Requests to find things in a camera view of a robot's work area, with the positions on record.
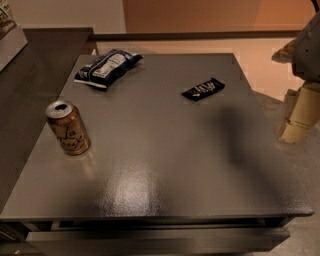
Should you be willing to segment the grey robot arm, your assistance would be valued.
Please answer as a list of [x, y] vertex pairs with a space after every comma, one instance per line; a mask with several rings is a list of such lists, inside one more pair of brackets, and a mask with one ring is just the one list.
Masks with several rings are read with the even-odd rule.
[[280, 132], [282, 141], [299, 143], [320, 120], [320, 11], [294, 40], [273, 54], [272, 60], [290, 63], [293, 74], [304, 81], [291, 94], [292, 109]]

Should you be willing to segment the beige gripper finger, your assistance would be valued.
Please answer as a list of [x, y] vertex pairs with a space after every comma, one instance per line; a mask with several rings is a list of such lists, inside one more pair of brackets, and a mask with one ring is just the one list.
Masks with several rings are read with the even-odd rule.
[[280, 140], [298, 144], [320, 120], [320, 83], [306, 81], [297, 91], [288, 91], [287, 116]]

